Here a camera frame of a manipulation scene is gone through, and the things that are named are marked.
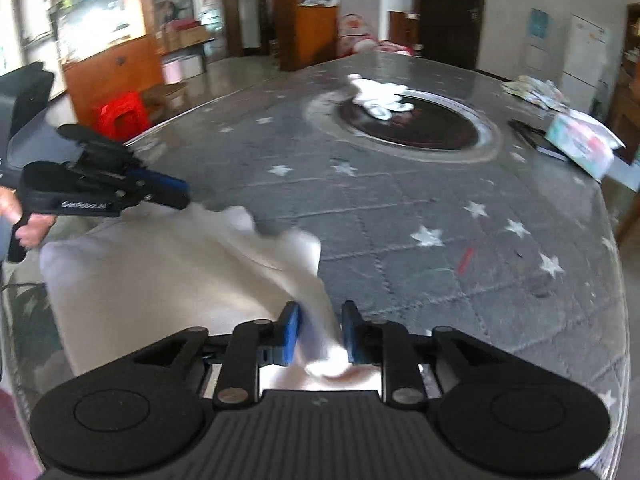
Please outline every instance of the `white cloth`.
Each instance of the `white cloth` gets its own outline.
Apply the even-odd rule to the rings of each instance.
[[[364,79],[360,74],[349,76],[351,85],[356,89],[353,103],[362,106],[369,115],[381,121],[388,121],[391,112],[410,112],[414,109],[411,103],[401,103],[405,85],[394,83],[379,83],[371,79]]]
[[[322,375],[345,371],[339,326],[316,276],[320,242],[299,230],[261,237],[254,227],[242,207],[174,211],[142,203],[81,237],[46,244],[40,267],[74,373],[186,327],[221,334],[248,320],[275,320],[292,299],[303,309],[298,366],[288,378],[276,372],[270,386],[281,377],[288,387],[292,377],[308,386],[303,365]],[[330,368],[321,366],[328,358]],[[354,382],[352,370],[344,377]]]

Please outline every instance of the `white star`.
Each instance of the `white star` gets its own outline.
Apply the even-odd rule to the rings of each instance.
[[[471,213],[473,218],[478,218],[479,216],[487,216],[488,214],[484,210],[486,206],[484,204],[476,204],[475,202],[469,201],[469,205],[465,207],[467,211]]]
[[[441,236],[442,229],[429,230],[424,225],[421,225],[417,233],[412,233],[411,238],[418,240],[420,247],[442,247],[444,244],[440,240]]]
[[[345,175],[349,175],[349,176],[356,176],[356,174],[353,173],[353,172],[354,171],[358,171],[357,168],[354,168],[348,162],[341,162],[337,166],[332,166],[332,168],[334,168],[335,173],[345,174]]]
[[[526,162],[527,161],[526,158],[524,158],[522,155],[520,155],[519,153],[516,153],[516,152],[511,152],[511,156],[515,160],[517,160],[518,162]]]
[[[278,166],[272,166],[269,170],[269,173],[276,174],[277,176],[285,176],[289,171],[293,171],[289,166],[284,166],[283,164]]]
[[[609,250],[609,251],[615,251],[616,250],[616,245],[609,239],[609,238],[605,238],[604,236],[601,238],[602,240],[602,244]]]
[[[505,231],[511,231],[516,233],[520,238],[524,238],[524,235],[530,235],[531,233],[527,231],[524,226],[520,222],[514,222],[513,220],[508,220],[509,225],[505,227]]]
[[[608,410],[610,410],[617,401],[617,399],[613,395],[611,395],[611,390],[609,390],[606,394],[598,394],[598,396],[600,397],[600,400],[604,402],[604,405]]]
[[[564,272],[564,269],[558,264],[557,256],[552,256],[551,258],[549,258],[545,254],[540,253],[540,258],[542,258],[540,269],[551,274],[553,279],[556,278],[556,272]]]

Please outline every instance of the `wooden door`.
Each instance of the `wooden door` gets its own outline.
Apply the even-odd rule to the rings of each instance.
[[[422,56],[474,69],[484,0],[420,0]]]
[[[226,50],[230,56],[241,57],[244,55],[244,46],[238,0],[222,0],[222,6],[225,15]]]

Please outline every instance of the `gray tabletop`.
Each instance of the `gray tabletop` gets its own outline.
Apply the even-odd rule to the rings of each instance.
[[[330,135],[310,110],[350,73],[465,104],[500,131],[497,153],[421,162]],[[354,300],[366,317],[415,333],[448,324],[593,389],[613,426],[593,469],[611,478],[629,357],[604,202],[576,166],[520,142],[511,118],[545,127],[552,116],[487,76],[378,53],[218,99],[135,145],[163,150],[154,167],[189,181],[209,208],[243,205],[265,234],[296,226],[317,235],[319,274],[336,309]]]

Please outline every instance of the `refrigerator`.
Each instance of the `refrigerator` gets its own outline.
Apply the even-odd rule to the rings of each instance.
[[[560,91],[570,107],[588,113],[607,64],[609,31],[579,16],[572,16]]]

